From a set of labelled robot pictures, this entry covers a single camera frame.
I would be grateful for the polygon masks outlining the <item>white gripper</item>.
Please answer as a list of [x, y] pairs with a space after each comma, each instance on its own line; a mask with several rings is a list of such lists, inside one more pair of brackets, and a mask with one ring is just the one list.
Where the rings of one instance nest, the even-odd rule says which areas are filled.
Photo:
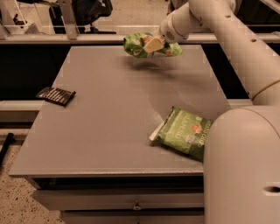
[[[169, 14], [159, 26], [159, 33], [165, 42], [176, 43], [187, 38], [189, 31], [185, 14]], [[160, 37], [147, 37], [143, 39], [143, 49], [147, 53], [156, 52], [164, 47]]]

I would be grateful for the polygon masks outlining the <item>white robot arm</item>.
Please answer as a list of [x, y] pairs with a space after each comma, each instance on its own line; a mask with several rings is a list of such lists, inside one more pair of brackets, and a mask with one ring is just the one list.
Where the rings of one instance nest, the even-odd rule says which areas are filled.
[[204, 155], [205, 224], [280, 224], [280, 56], [235, 15], [235, 0], [188, 0], [145, 51], [209, 28], [252, 101], [217, 118]]

